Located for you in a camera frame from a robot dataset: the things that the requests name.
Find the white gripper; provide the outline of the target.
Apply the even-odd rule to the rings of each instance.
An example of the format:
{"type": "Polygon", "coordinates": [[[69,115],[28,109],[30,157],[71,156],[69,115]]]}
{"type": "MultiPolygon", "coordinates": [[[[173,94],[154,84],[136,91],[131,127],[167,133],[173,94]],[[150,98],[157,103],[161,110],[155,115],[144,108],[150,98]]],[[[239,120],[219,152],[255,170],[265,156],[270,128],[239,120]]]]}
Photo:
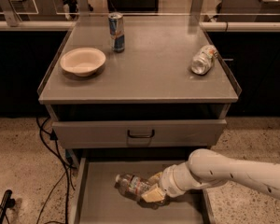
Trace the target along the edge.
{"type": "Polygon", "coordinates": [[[154,174],[148,179],[148,183],[153,186],[145,191],[141,198],[147,203],[157,203],[164,201],[166,195],[171,198],[184,195],[193,188],[194,178],[188,165],[183,162],[154,174]]]}

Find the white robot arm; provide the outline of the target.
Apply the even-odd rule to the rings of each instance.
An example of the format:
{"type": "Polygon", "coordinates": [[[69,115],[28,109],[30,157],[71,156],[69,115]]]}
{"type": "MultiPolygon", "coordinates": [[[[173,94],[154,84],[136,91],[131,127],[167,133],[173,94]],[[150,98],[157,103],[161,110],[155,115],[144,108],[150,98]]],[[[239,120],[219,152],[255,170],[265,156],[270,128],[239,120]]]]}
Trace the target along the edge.
{"type": "Polygon", "coordinates": [[[280,164],[228,158],[197,149],[189,159],[158,173],[157,181],[141,195],[147,203],[175,198],[191,189],[207,189],[233,181],[280,200],[280,164]]]}

